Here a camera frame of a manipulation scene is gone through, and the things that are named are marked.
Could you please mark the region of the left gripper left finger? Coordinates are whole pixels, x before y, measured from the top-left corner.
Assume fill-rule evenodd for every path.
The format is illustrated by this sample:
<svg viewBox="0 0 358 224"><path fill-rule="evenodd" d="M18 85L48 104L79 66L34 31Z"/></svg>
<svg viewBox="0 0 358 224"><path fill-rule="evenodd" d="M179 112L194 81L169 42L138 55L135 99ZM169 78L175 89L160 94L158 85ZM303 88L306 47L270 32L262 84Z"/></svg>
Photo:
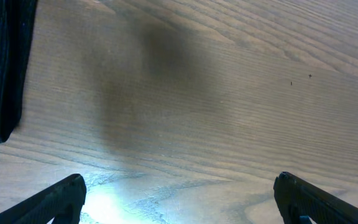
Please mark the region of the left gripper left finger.
<svg viewBox="0 0 358 224"><path fill-rule="evenodd" d="M86 199L80 174L72 174L0 213L0 224L79 224Z"/></svg>

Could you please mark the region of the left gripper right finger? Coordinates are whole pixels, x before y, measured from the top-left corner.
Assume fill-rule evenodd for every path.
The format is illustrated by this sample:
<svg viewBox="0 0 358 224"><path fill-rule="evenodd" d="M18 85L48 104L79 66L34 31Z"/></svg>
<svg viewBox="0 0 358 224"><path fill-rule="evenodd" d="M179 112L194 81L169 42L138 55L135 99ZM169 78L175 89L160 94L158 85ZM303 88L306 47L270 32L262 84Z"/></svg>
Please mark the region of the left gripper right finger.
<svg viewBox="0 0 358 224"><path fill-rule="evenodd" d="M289 173L276 177L274 199L285 224L358 224L358 208Z"/></svg>

